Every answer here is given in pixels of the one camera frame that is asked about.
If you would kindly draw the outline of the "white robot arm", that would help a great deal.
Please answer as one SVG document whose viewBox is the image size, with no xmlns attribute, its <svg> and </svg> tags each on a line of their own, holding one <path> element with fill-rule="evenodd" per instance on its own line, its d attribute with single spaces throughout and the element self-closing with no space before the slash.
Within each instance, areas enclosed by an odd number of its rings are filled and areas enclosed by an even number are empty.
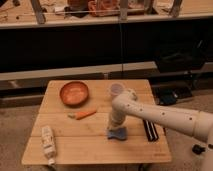
<svg viewBox="0 0 213 171">
<path fill-rule="evenodd" d="M 109 130 L 119 129 L 127 115 L 175 130 L 207 144 L 201 171 L 213 169 L 213 114 L 141 103 L 133 89 L 124 90 L 114 97 L 111 105 Z"/>
</svg>

